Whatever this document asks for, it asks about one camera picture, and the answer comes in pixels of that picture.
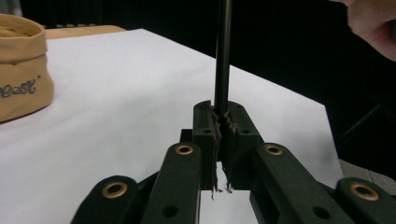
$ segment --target tan fabric basket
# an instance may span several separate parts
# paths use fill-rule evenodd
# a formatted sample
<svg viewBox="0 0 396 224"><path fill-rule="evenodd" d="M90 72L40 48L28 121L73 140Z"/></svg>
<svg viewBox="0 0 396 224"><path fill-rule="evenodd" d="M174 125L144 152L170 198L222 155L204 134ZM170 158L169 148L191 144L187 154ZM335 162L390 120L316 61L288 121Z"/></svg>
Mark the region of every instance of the tan fabric basket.
<svg viewBox="0 0 396 224"><path fill-rule="evenodd" d="M0 122L35 112L52 101L46 52L40 24L0 14Z"/></svg>

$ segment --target black rod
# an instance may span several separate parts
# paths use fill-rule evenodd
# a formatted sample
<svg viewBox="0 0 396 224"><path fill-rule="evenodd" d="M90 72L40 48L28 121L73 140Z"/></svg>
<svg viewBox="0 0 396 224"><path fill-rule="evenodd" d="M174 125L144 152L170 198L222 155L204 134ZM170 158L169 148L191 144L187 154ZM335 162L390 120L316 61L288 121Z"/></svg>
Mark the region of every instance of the black rod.
<svg viewBox="0 0 396 224"><path fill-rule="evenodd" d="M219 27L216 47L215 113L220 118L228 111L230 77L230 35L232 0L220 0Z"/></svg>

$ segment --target screw hole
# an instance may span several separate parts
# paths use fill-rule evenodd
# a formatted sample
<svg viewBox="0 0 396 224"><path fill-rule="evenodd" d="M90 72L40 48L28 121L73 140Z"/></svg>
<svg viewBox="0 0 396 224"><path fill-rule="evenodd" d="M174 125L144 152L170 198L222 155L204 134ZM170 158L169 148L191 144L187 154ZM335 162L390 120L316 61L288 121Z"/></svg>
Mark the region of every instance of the screw hole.
<svg viewBox="0 0 396 224"><path fill-rule="evenodd" d="M277 152L279 152L279 148L277 148L277 147L268 147L268 151L277 153Z"/></svg>
<svg viewBox="0 0 396 224"><path fill-rule="evenodd" d="M177 215L177 208L174 205L166 206L163 209L164 217L175 217Z"/></svg>
<svg viewBox="0 0 396 224"><path fill-rule="evenodd" d="M360 194L364 194L364 195L367 195L367 196L373 195L373 193L370 190L368 190L368 189L366 189L364 187L356 187L356 191L358 193L360 193Z"/></svg>
<svg viewBox="0 0 396 224"><path fill-rule="evenodd" d="M317 215L317 217L320 217L322 219L330 219L329 212L322 207L314 207L313 211L315 215Z"/></svg>
<svg viewBox="0 0 396 224"><path fill-rule="evenodd" d="M189 151L189 149L187 147L181 147L179 151L186 153Z"/></svg>
<svg viewBox="0 0 396 224"><path fill-rule="evenodd" d="M122 189L121 185L113 185L110 188L108 188L107 192L110 194L114 194L115 192L117 192L121 189Z"/></svg>

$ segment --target human hand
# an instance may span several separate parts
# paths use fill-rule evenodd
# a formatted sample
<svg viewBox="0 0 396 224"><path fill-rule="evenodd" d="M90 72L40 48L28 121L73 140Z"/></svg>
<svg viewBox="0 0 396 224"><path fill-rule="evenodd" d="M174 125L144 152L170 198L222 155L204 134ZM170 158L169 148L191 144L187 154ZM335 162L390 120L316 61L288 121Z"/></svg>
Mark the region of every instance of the human hand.
<svg viewBox="0 0 396 224"><path fill-rule="evenodd" d="M391 34L391 21L396 19L396 0L331 1L347 6L348 25L355 35L396 62L396 40L392 39Z"/></svg>

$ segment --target white tabletop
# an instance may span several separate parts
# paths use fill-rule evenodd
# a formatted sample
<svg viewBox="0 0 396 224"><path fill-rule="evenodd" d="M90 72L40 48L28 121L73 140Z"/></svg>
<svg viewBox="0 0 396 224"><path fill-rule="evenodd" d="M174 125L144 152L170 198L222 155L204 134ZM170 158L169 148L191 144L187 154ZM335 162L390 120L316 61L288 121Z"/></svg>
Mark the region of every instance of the white tabletop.
<svg viewBox="0 0 396 224"><path fill-rule="evenodd" d="M215 59L145 30L49 40L55 97L0 125L0 223L69 223L100 180L141 181L212 100ZM342 177L325 107L231 68L230 101L264 141L279 143L318 181ZM201 223L256 223L247 191L203 191Z"/></svg>

